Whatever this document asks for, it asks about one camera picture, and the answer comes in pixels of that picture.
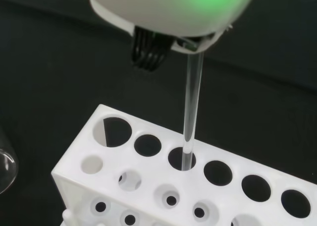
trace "black surface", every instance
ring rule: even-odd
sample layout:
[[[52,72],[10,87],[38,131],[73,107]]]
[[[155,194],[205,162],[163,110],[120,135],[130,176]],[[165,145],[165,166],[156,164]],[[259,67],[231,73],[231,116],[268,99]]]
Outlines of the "black surface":
[[[17,181],[0,195],[1,225],[61,223],[50,172],[98,104],[183,130],[181,54],[146,75],[131,68],[125,34],[0,2],[0,57],[0,124],[20,159]],[[316,128],[313,89],[205,60],[197,139],[317,183]]]
[[[304,219],[311,213],[311,205],[308,199],[297,190],[283,192],[281,202],[284,209],[296,218]]]
[[[132,128],[121,118],[104,119],[106,146],[114,148],[125,144],[131,137]]]
[[[258,175],[248,175],[241,183],[243,192],[251,200],[257,202],[267,201],[271,196],[271,188],[266,180]]]

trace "circular hole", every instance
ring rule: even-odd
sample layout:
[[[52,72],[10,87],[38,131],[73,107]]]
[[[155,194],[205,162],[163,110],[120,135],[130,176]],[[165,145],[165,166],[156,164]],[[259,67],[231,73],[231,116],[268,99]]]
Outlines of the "circular hole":
[[[251,215],[238,215],[232,220],[231,226],[262,226],[262,224]]]
[[[156,202],[166,209],[171,209],[179,203],[179,193],[177,189],[170,184],[159,186],[154,192]]]
[[[142,135],[134,143],[135,151],[144,156],[152,157],[160,152],[162,145],[160,140],[153,135]]]
[[[131,210],[124,211],[120,216],[120,224],[121,226],[138,226],[140,224],[140,216]]]
[[[124,219],[124,222],[125,222],[127,225],[131,226],[131,225],[133,225],[133,224],[135,223],[135,217],[134,217],[133,215],[127,215],[127,216],[125,217],[125,219]]]
[[[140,187],[142,181],[137,172],[130,170],[121,175],[118,183],[124,191],[134,191]]]
[[[205,216],[205,211],[202,208],[196,208],[194,210],[194,214],[197,218],[202,218],[203,216]]]
[[[98,204],[96,204],[95,208],[97,212],[101,213],[106,210],[106,204],[104,202],[99,202]]]
[[[111,202],[103,197],[98,197],[91,202],[90,209],[95,216],[104,216],[110,211]]]
[[[212,161],[205,165],[204,174],[206,179],[218,186],[225,186],[232,181],[232,172],[230,167],[220,161]]]
[[[89,156],[81,164],[81,170],[86,174],[96,174],[101,168],[103,168],[103,161],[97,156]]]
[[[168,154],[168,161],[172,167],[174,167],[177,170],[182,170],[182,154],[183,154],[183,148],[175,148]],[[196,157],[195,154],[193,154],[192,159],[192,168],[196,164]]]
[[[113,148],[125,144],[130,139],[132,128],[121,118],[109,117],[97,123],[93,135],[99,144]]]
[[[168,205],[174,206],[177,203],[177,200],[174,196],[168,196],[166,199]]]
[[[284,191],[281,197],[284,209],[296,218],[306,218],[311,213],[308,199],[297,190]]]
[[[219,210],[217,206],[209,200],[198,202],[193,207],[195,221],[201,223],[201,226],[216,225],[219,220]]]
[[[243,192],[251,200],[264,202],[271,196],[271,188],[266,180],[258,175],[249,175],[242,180]]]

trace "test tube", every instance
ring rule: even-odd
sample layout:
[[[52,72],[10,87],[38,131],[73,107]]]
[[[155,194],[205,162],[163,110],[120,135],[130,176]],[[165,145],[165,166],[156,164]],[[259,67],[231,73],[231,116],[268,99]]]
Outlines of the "test tube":
[[[203,70],[203,61],[203,52],[188,55],[182,170],[190,170],[192,168],[197,108],[200,82]]]

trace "small hole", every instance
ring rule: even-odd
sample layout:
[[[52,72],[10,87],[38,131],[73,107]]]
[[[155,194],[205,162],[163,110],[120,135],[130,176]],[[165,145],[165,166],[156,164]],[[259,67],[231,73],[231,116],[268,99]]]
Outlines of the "small hole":
[[[135,171],[127,171],[119,178],[119,186],[125,191],[134,191],[138,189],[142,183],[140,175]]]
[[[242,180],[242,189],[246,196],[257,202],[264,202],[271,196],[269,184],[257,175],[246,176]]]
[[[160,152],[161,143],[158,138],[153,135],[142,135],[134,143],[135,151],[144,156],[152,157]]]
[[[203,216],[205,216],[205,212],[202,208],[196,208],[194,213],[197,218],[202,218]]]
[[[220,161],[212,161],[205,165],[204,174],[206,179],[218,186],[225,186],[232,181],[232,172],[230,167]]]
[[[96,124],[93,135],[105,147],[118,147],[125,144],[132,135],[129,123],[121,118],[105,118]]]
[[[86,174],[96,174],[101,168],[103,168],[103,161],[97,156],[89,156],[81,164],[81,170]]]
[[[168,198],[166,199],[166,202],[168,205],[173,206],[173,205],[176,205],[177,200],[174,196],[168,196]]]
[[[183,148],[175,148],[168,154],[168,161],[172,167],[174,167],[177,170],[182,170],[182,154],[183,154]],[[196,157],[195,154],[193,154],[193,160],[192,160],[192,168],[196,164]]]
[[[106,210],[106,204],[104,202],[99,202],[96,204],[96,211],[101,213]]]
[[[128,215],[128,216],[125,217],[124,222],[127,225],[131,226],[131,225],[133,225],[135,223],[135,217],[133,215]]]
[[[284,191],[281,197],[284,209],[296,218],[306,218],[311,213],[308,199],[297,190]]]
[[[215,226],[219,220],[219,211],[213,202],[202,200],[194,205],[193,216],[201,226]]]

